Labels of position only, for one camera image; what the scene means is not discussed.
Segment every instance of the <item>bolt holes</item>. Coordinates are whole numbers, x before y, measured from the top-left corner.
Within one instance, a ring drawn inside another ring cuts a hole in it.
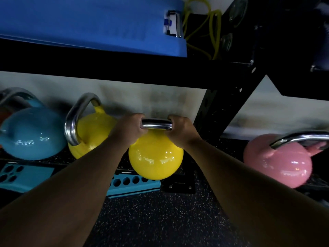
[[[1,177],[0,177],[0,183],[1,182],[3,182],[3,181],[5,181],[6,179],[7,179],[7,175],[5,174],[5,175],[2,175]]]
[[[5,173],[9,173],[9,172],[11,172],[13,169],[14,169],[14,166],[13,166],[13,165],[7,166],[6,169],[5,169]]]
[[[119,185],[121,185],[121,180],[120,179],[115,179],[114,181],[113,181],[113,185],[115,186],[115,187],[118,187]]]
[[[17,178],[17,176],[12,176],[12,177],[10,177],[10,179],[9,179],[8,181],[9,181],[9,182],[13,182],[13,181],[16,180],[16,178]]]
[[[139,182],[139,177],[135,176],[133,177],[133,183],[137,184]]]
[[[122,183],[124,185],[129,185],[130,184],[130,178],[124,178]]]

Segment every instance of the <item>chrome handle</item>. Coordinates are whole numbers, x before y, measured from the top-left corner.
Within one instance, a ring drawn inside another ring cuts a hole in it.
[[[306,130],[300,132],[287,133],[278,136],[276,140],[272,142],[269,146],[275,150],[283,145],[292,142],[301,142],[305,140],[329,141],[329,132],[322,130]]]
[[[164,119],[142,119],[141,128],[171,130],[172,122]]]
[[[66,140],[72,146],[79,145],[81,143],[81,138],[79,137],[77,131],[77,125],[82,112],[88,106],[89,102],[91,102],[94,107],[101,106],[102,104],[99,97],[94,93],[84,93],[73,105],[66,116],[64,134]]]
[[[0,106],[6,104],[14,96],[22,97],[33,107],[43,107],[43,103],[35,97],[30,91],[27,91],[21,87],[9,87],[1,91],[2,98],[0,100]]]

